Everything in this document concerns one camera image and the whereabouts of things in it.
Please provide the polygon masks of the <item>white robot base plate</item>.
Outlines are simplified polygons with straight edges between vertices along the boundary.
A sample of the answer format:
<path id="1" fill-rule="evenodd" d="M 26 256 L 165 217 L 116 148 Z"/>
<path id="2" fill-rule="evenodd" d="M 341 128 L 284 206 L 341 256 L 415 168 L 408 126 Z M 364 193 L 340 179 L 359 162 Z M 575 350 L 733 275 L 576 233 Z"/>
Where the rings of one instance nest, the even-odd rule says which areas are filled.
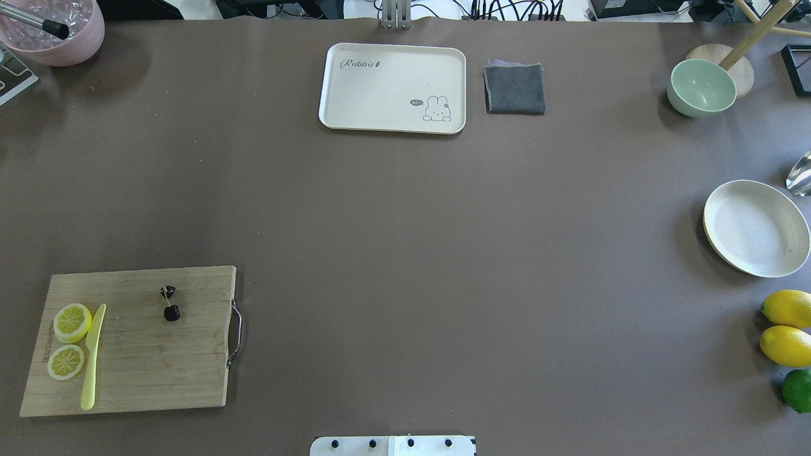
<path id="1" fill-rule="evenodd" d="M 476 455 L 474 436 L 322 436 L 310 445 L 310 455 Z"/>

